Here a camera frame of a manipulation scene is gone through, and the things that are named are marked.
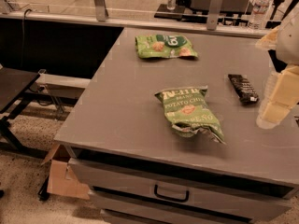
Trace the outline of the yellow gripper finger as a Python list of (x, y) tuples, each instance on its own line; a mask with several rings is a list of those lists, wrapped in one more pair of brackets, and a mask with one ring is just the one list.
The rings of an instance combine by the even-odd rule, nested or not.
[(275, 50), (278, 41), (278, 29), (279, 27), (277, 26), (273, 28), (267, 35), (264, 35), (256, 42), (255, 47), (262, 50)]
[(266, 81), (257, 125), (273, 129), (283, 121), (299, 102), (299, 66), (288, 64), (280, 73), (273, 71)]

